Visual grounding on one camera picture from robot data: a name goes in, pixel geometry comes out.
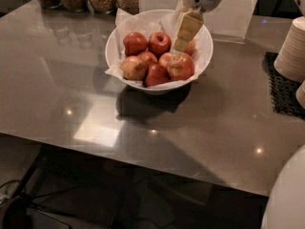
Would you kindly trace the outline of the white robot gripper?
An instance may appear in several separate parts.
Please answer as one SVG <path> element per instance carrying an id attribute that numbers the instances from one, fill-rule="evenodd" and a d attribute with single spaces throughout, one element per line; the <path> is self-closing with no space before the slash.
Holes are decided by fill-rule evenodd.
<path id="1" fill-rule="evenodd" d="M 184 52 L 204 25 L 202 12 L 214 10 L 222 0 L 178 0 L 173 13 L 175 33 L 172 49 Z"/>

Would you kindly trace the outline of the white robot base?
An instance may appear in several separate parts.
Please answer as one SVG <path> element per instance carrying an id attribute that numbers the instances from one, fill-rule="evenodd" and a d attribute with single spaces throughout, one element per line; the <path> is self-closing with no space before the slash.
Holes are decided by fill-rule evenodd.
<path id="1" fill-rule="evenodd" d="M 279 173 L 260 229 L 305 229 L 305 146 Z"/>

